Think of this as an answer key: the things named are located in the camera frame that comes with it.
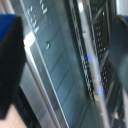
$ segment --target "dark object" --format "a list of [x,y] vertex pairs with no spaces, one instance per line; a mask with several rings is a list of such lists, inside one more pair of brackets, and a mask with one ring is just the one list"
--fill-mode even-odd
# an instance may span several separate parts
[[121,84],[128,92],[128,24],[126,17],[113,19],[110,39],[110,61]]
[[14,105],[27,128],[41,128],[21,87],[19,87],[17,96],[14,99]]
[[0,119],[4,119],[18,89],[22,70],[26,61],[23,31],[20,17],[12,18],[5,30],[0,29]]

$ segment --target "metal rail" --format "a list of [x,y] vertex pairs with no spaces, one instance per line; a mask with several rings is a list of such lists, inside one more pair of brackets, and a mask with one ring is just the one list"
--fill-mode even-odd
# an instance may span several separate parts
[[0,0],[0,8],[3,14],[15,13],[10,0]]
[[100,7],[99,7],[99,9],[98,9],[98,11],[96,13],[96,15],[93,17],[93,19],[91,21],[91,25],[93,25],[96,22],[96,20],[98,19],[98,17],[100,16],[101,12],[103,11],[104,7],[106,6],[106,2],[107,2],[107,0],[104,0],[101,3],[101,5],[100,5]]
[[98,65],[98,59],[95,56],[95,52],[92,46],[92,40],[91,40],[91,34],[90,34],[87,15],[86,15],[86,12],[84,11],[82,0],[77,0],[77,3],[79,8],[80,20],[81,20],[82,35],[83,35],[84,43],[86,46],[93,84],[98,93],[100,111],[101,111],[104,128],[110,128],[108,113],[105,105],[104,92],[103,92],[103,87],[101,82],[100,68]]
[[105,53],[104,53],[104,57],[103,57],[103,59],[102,59],[102,61],[101,61],[101,64],[100,64],[100,71],[102,71],[103,66],[105,65],[105,62],[106,62],[106,60],[107,60],[107,58],[108,58],[108,55],[109,55],[109,50],[106,49],[106,51],[105,51]]

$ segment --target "gray metal surface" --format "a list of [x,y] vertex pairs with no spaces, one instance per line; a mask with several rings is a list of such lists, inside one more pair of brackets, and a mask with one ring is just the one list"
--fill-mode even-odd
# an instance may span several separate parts
[[[78,120],[81,116],[83,116],[86,106],[88,104],[88,95],[86,89],[86,83],[83,83],[80,67],[78,63],[78,58],[76,57],[76,53],[74,49],[72,35],[69,30],[68,19],[66,18],[66,10],[64,8],[64,3],[61,1],[55,2],[54,8],[57,10],[54,12],[56,14],[54,16],[55,22],[51,22],[52,28],[47,30],[47,33],[53,34],[52,39],[49,40],[47,36],[45,36],[44,40],[42,40],[43,47],[39,44],[41,49],[44,62],[46,63],[46,67],[48,68],[49,76],[51,77],[51,81],[53,83],[54,93],[57,94],[57,99],[62,107],[63,113],[66,117],[67,123],[69,127],[79,127],[81,120]],[[59,30],[55,33],[54,27],[55,23],[58,22]],[[50,47],[47,49],[47,41],[50,43]],[[39,58],[35,60],[37,64],[37,68],[40,70],[41,65],[39,66]],[[53,105],[53,108],[56,108],[56,104],[53,103],[54,96],[50,91],[50,88],[46,86],[46,91],[49,95],[50,101]]]
[[26,64],[22,74],[22,79],[20,86],[33,110],[35,113],[40,125],[42,128],[55,128],[49,111],[46,107],[46,103],[40,94],[40,91],[37,87],[37,83],[34,80],[32,73]]
[[[27,23],[27,20],[26,20],[25,14],[23,12],[23,9],[22,9],[22,7],[20,5],[20,2],[18,0],[17,1],[16,0],[15,1],[12,0],[11,2],[12,2],[13,8],[14,8],[16,14],[18,16],[21,16],[22,17],[23,27],[24,27],[24,36],[26,37],[30,33],[30,30],[31,29],[30,29],[30,27],[29,27],[29,25]],[[28,42],[25,41],[25,46],[29,46],[28,44],[31,42],[31,39],[30,38],[31,37],[29,37]],[[47,72],[45,70],[45,67],[44,67],[44,64],[42,62],[42,59],[40,57],[40,53],[38,51],[37,45],[35,44],[35,42],[32,42],[31,45],[30,45],[31,46],[31,49],[34,48],[32,50],[34,56],[32,56],[30,49],[27,47],[27,50],[26,50],[26,54],[28,55],[28,60],[27,61],[29,62],[29,64],[31,64],[31,66],[30,66],[31,67],[31,70],[32,70],[31,73],[33,73],[31,75],[33,75],[35,77],[36,82],[37,81],[39,82],[38,83],[39,85],[36,83],[36,86],[38,85],[38,89],[39,90],[38,90],[38,92],[37,91],[34,91],[34,90],[33,91],[30,91],[30,92],[29,91],[26,92],[27,86],[25,86],[26,88],[25,87],[23,88],[23,92],[25,93],[25,95],[26,95],[27,98],[29,98],[29,95],[33,95],[34,93],[35,93],[35,95],[39,95],[38,93],[40,92],[43,95],[44,99],[45,99],[45,105],[48,107],[48,111],[50,113],[49,116],[51,116],[52,121],[54,122],[54,126],[55,127],[60,127],[60,126],[61,127],[67,127],[66,126],[66,123],[65,123],[65,120],[63,118],[61,109],[60,109],[60,107],[58,105],[58,101],[57,101],[56,96],[54,94],[54,91],[52,90],[51,83],[50,83],[49,77],[47,75]],[[52,100],[52,101],[49,101],[49,96],[48,96],[48,94],[47,94],[47,92],[46,92],[45,89],[47,89],[47,91],[49,91],[50,96],[53,95],[53,96],[50,97],[50,100]],[[33,100],[30,100],[29,102],[32,103],[32,104],[36,104],[36,102],[35,102],[34,99]],[[47,119],[45,119],[45,117],[44,118],[41,118],[42,120],[40,120],[39,119],[39,116],[40,116],[40,114],[43,115],[42,111],[39,111],[34,106],[31,106],[31,107],[34,109],[34,113],[38,117],[38,120],[39,120],[39,122],[40,122],[40,124],[42,126],[43,126],[42,123],[44,121],[45,122],[49,122],[49,118],[47,118],[48,119],[47,120]]]

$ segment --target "black foreground object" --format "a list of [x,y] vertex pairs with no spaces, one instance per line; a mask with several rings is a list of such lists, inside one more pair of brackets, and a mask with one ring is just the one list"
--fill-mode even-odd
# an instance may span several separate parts
[[21,18],[15,17],[0,41],[0,119],[16,95],[25,61]]
[[110,39],[110,62],[128,93],[128,23],[127,17],[113,19]]

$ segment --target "blue light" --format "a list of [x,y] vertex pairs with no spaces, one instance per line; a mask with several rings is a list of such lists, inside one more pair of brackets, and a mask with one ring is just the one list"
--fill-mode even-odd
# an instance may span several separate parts
[[102,90],[101,90],[101,88],[99,88],[99,90],[98,90],[98,94],[99,94],[99,95],[102,94]]
[[91,60],[91,56],[87,55],[88,60]]

